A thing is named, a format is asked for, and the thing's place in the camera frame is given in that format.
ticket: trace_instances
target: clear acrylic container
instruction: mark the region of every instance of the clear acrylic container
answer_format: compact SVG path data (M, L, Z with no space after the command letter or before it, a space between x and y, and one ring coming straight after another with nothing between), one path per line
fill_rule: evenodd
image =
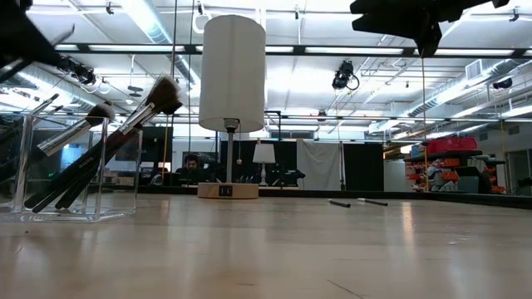
M72 129L83 119L24 116L19 156L10 155L18 159L17 171L0 184L0 192L12 190L0 205L0 221L97 222L135 212L142 131L113 135L119 125L108 119ZM60 138L67 130L76 133Z

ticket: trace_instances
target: ceiling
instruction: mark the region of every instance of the ceiling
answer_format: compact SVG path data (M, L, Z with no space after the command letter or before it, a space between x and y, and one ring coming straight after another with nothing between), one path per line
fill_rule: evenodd
M175 0L153 0L160 15L162 26L167 32L174 32ZM352 0L202 0L204 12L211 17L220 14L236 13L256 18L256 9L263 12L267 45L327 45L327 46L370 46L370 47L414 47L415 43L402 37L383 36L351 29L351 21L356 18L349 13ZM209 20L198 13L197 2L178 0L175 29L176 44L202 44L201 30ZM152 43L135 23L130 14L121 8L121 1L111 1L113 15L109 15L106 1L100 0L34 0L27 15L42 31L52 39L72 24L74 34L65 43ZM295 19L296 9L300 11ZM510 22L514 9L520 18ZM532 46L532 2L530 0L510 0L510 4L494 9L492 4L474 7L458 22L442 23L444 37L441 47L481 48L529 48ZM115 104L133 111L137 102L147 96L150 87L159 74L170 73L171 63L164 55L136 55L133 75L131 55L126 54L72 54L76 61L93 67L99 77L111 84L107 94L99 91L94 96L111 100ZM191 69L201 77L201 55L187 55L183 58ZM342 61L351 60L355 69L360 68L360 88L347 93L331 87L334 72ZM475 59L431 58L425 59L426 93L447 82L464 75L465 66ZM62 73L46 66L46 71L62 77ZM289 115L316 115L325 110L329 115L392 115L422 97L423 68L421 60L415 58L349 57L349 56L267 56L267 110L281 110ZM515 76L516 85L526 86L530 76L528 68ZM180 78L183 91L187 91L186 78ZM72 84L76 81L66 77ZM141 98L131 98L127 86L144 89ZM510 91L492 91L494 96L502 96ZM186 106L197 112L198 92L183 93ZM464 110L479 105L486 100L487 92L481 89L473 94L448 101L447 105L458 105ZM181 108L180 113L188 113Z

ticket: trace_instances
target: lamp base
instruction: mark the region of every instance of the lamp base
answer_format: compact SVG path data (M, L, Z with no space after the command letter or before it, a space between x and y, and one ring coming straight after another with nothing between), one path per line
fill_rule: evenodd
M198 197L201 199L258 199L257 184L199 183Z

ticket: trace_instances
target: white ceiling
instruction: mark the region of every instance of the white ceiling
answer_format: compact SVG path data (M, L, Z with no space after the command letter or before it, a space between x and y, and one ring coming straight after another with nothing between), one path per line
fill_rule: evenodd
M150 43L150 40L120 8L120 1L113 1L116 13L105 13L106 1L72 0L82 11L98 12L90 14L75 14L67 0L34 0L32 10L28 16L51 39L72 24L76 25L75 33L66 42L71 43ZM163 25L166 30L174 29L174 0L154 0ZM377 46L382 35L365 32L355 32L351 29L351 21L356 17L349 14L352 0L263 0L266 8L267 44L298 44L298 21L294 19L294 5L298 4L302 12L301 44L303 45L349 45L349 46ZM240 13L255 18L255 8L260 0L203 0L207 12ZM197 17L190 10L193 1L178 1L178 20L176 43L202 43L202 35L191 30L191 18ZM519 7L521 19L509 22L511 13ZM530 47L530 32L532 32L532 2L530 0L511 0L510 4L495 10L491 3L473 8L459 23L452 26L442 23L443 32L451 30L441 41L442 47ZM85 18L90 18L96 25L92 26ZM197 17L195 20L199 28L203 28L207 17ZM388 36L381 46L414 47L415 44L401 37ZM83 64L94 67L95 73L104 76L115 88L110 93L95 95L113 100L117 104L127 105L127 86L130 84L131 57L127 55L76 54L73 57ZM201 56L186 56L190 65L198 76L201 76ZM396 58L371 58L363 66L360 74L361 87L350 95L341 97L333 105L337 95L331 87L334 72L344 59L352 60L355 68L363 62L361 57L310 57L310 56L268 56L268 107L270 110L289 110L292 113L298 109L302 113L317 112L327 108L342 110L390 110L391 103L412 102L422 94L421 61L416 61L407 71L403 72L389 85L385 83L397 74L399 68L410 59L398 61ZM147 95L154 82L154 77L161 73L170 72L170 61L165 56L137 55L133 86L144 88L141 92ZM464 73L464 66L473 62L472 59L426 59L425 75L428 92L445 84L449 80ZM59 71L47 68L59 76ZM363 104L375 90L379 90L371 100ZM198 105L198 97L190 99L190 105ZM478 100L464 101L464 107L475 105Z

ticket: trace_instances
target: brush bristles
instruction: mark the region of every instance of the brush bristles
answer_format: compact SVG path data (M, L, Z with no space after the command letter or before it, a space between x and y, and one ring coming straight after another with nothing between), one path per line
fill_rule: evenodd
M168 76L160 76L146 99L146 104L154 103L156 112L172 115L183 104L180 102L180 88Z
M115 111L109 105L99 104L91 109L89 114L86 116L86 121L88 121L91 126L97 126L101 125L104 117L114 120Z

